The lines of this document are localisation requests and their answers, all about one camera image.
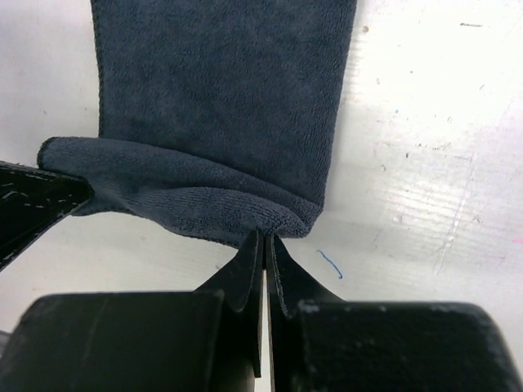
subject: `white table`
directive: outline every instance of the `white table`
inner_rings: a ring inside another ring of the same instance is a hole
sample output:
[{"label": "white table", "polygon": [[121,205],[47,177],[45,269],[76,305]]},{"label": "white table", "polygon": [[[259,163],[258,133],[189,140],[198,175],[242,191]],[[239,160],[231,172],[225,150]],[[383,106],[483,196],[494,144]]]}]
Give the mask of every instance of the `white table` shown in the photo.
[{"label": "white table", "polygon": [[[95,136],[89,1],[2,0],[0,37],[0,159]],[[286,244],[348,300],[483,306],[523,371],[522,42],[518,0],[360,0],[325,212]],[[0,329],[52,292],[190,290],[233,254],[135,217],[69,217],[0,274]]]}]

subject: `dark blue towel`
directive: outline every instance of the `dark blue towel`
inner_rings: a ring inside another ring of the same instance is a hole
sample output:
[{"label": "dark blue towel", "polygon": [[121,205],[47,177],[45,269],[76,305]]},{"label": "dark blue towel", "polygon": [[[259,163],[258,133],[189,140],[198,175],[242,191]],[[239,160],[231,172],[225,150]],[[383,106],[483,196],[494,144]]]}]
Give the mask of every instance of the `dark blue towel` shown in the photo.
[{"label": "dark blue towel", "polygon": [[86,178],[77,215],[126,212],[238,246],[303,237],[324,205],[355,0],[92,0],[100,137],[41,168]]}]

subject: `folded towel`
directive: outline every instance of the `folded towel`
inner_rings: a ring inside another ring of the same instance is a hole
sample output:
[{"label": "folded towel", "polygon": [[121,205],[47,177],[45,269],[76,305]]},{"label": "folded towel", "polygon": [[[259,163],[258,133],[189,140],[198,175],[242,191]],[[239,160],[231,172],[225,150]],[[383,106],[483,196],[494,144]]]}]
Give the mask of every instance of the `folded towel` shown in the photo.
[{"label": "folded towel", "polygon": [[82,176],[76,215],[126,212],[239,246],[307,235],[324,205],[355,0],[92,0],[98,138],[38,165]]}]

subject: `white tabletop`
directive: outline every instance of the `white tabletop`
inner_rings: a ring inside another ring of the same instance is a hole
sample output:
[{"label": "white tabletop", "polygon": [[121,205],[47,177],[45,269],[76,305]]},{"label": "white tabletop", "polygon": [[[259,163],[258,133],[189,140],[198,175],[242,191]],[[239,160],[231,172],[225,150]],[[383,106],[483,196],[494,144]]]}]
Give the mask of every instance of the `white tabletop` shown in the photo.
[{"label": "white tabletop", "polygon": [[[2,0],[0,37],[0,160],[35,166],[46,138],[95,136],[89,1]],[[521,42],[518,0],[359,0],[325,212],[286,241],[349,301],[483,306],[519,369]],[[0,274],[0,329],[48,293],[190,290],[234,252],[136,217],[68,217]]]}]

